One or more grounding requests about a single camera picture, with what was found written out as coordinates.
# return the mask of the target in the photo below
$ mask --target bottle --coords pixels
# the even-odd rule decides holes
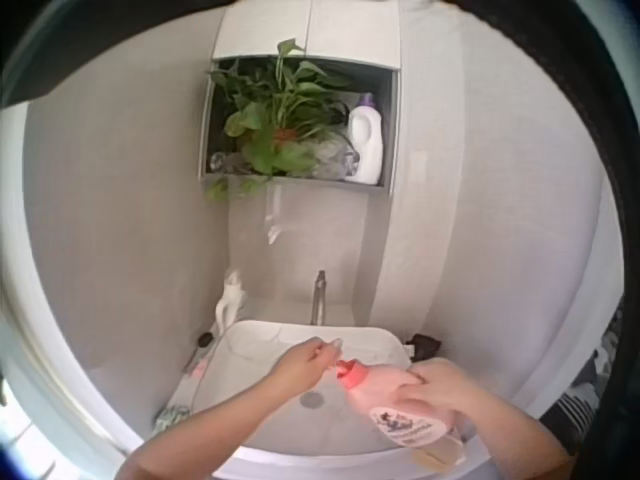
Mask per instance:
[[[394,400],[393,394],[399,386],[421,383],[401,368],[339,360],[336,372],[352,407],[368,415],[380,431],[398,445],[424,447],[444,437],[454,425],[452,411],[415,400]]]
[[[377,185],[382,172],[382,118],[371,93],[363,94],[349,115],[349,140],[359,158],[345,180]]]
[[[222,298],[216,304],[215,326],[218,327],[218,337],[222,337],[231,325],[240,320],[242,310],[246,306],[246,300],[247,294],[242,289],[240,272],[229,267],[225,273]]]

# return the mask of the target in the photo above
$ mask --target pothos plant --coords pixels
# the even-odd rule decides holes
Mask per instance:
[[[236,59],[229,69],[210,72],[230,107],[224,132],[235,139],[243,160],[225,165],[223,173],[263,176],[243,180],[245,191],[274,175],[308,175],[316,163],[308,140],[341,134],[348,119],[349,108],[338,92],[349,81],[309,60],[290,58],[295,50],[303,51],[295,39],[285,40],[278,44],[277,58],[243,60],[253,62],[247,68]],[[221,178],[210,193],[224,195],[227,188]]]

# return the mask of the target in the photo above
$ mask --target white detergent bottle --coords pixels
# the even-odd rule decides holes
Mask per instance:
[[[359,155],[347,182],[377,185],[382,172],[382,118],[375,109],[373,94],[360,97],[358,106],[349,115],[349,140]]]

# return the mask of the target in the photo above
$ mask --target black object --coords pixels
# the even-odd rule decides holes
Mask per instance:
[[[213,334],[211,332],[203,333],[198,337],[198,348],[206,348],[213,342]]]
[[[89,60],[140,32],[234,1],[30,0],[16,5],[11,12],[15,18],[3,22],[3,27],[12,25],[3,28],[3,45],[14,48],[9,53],[3,47],[1,105],[49,93]]]
[[[411,357],[412,362],[421,362],[435,357],[440,350],[442,342],[427,335],[416,333],[405,345],[413,345],[415,352]]]

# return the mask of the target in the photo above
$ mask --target bottle cap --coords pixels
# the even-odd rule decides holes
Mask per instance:
[[[376,108],[376,103],[373,101],[373,93],[363,93],[360,95],[358,106]]]
[[[347,390],[357,387],[362,383],[369,369],[357,360],[338,360],[336,362],[336,375],[342,386]]]

